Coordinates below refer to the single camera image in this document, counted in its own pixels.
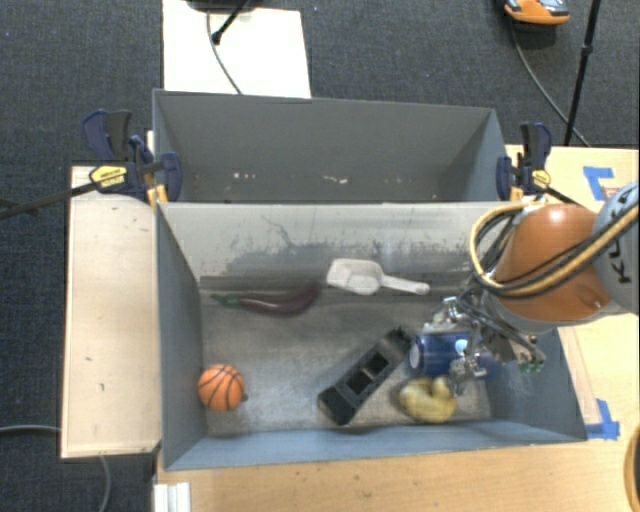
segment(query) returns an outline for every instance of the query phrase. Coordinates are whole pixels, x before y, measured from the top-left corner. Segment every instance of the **orange basketball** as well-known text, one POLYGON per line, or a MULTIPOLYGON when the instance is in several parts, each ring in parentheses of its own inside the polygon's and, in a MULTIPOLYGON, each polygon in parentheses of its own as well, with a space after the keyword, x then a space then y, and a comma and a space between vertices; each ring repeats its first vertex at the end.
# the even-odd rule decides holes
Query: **orange basketball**
POLYGON ((200 375, 198 395, 214 411, 235 409, 244 396, 244 379, 230 364, 214 364, 200 375))

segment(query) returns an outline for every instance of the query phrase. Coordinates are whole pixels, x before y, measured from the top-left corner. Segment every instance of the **gray bin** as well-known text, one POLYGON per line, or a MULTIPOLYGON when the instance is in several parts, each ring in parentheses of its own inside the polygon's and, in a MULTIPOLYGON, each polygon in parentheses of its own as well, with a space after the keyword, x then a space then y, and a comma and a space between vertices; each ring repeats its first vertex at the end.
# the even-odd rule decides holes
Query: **gray bin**
POLYGON ((158 152, 175 150, 182 202, 159 205, 163 460, 168 470, 382 457, 586 439, 557 333, 538 375, 506 365, 470 385, 446 425, 395 404, 397 368, 349 427, 319 392, 391 328, 417 332, 469 274, 466 238, 496 206, 504 146, 488 109, 156 91, 158 152), (302 315, 222 306, 212 295, 323 281, 334 258, 425 280, 428 296, 360 297, 324 285, 302 315), (232 364, 248 401, 206 410, 203 368, 232 364))

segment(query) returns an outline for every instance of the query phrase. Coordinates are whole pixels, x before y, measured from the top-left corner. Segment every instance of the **white scoop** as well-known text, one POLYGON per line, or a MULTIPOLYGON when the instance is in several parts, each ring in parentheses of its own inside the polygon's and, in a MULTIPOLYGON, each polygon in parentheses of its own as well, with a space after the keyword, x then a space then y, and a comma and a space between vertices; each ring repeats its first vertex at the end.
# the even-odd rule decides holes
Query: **white scoop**
POLYGON ((380 265, 369 260, 333 260, 327 274, 327 283, 358 295, 373 295, 381 286, 417 295, 424 295, 429 291, 427 283, 387 276, 380 265))

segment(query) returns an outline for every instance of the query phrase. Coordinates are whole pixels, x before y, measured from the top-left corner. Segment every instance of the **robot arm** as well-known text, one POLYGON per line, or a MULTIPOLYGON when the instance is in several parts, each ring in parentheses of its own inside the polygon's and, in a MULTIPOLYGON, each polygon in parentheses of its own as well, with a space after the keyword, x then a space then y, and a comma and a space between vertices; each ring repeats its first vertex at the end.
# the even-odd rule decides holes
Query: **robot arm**
POLYGON ((453 361, 454 393, 482 376, 478 354, 516 360, 525 371, 545 361, 536 336, 602 316, 638 314, 638 183, 611 197, 599 214, 575 204, 513 203, 474 225, 473 279, 446 299, 424 334, 469 332, 453 361), (498 231, 480 256, 479 246, 498 231))
POLYGON ((557 204, 524 215, 506 243, 499 241, 504 250, 492 268, 477 257, 480 229, 470 247, 476 281, 494 313, 517 330, 535 334, 603 314, 638 314, 637 183, 599 214, 557 204))

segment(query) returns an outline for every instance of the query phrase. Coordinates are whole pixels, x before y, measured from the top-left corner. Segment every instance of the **eggplant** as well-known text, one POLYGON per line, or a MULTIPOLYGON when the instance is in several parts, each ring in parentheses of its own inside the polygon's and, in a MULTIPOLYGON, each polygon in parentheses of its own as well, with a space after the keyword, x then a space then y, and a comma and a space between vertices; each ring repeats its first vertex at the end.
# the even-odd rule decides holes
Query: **eggplant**
POLYGON ((287 293, 244 293, 219 298, 224 306, 240 306, 247 311, 277 316, 292 316, 306 311, 320 295, 322 287, 314 281, 287 293))

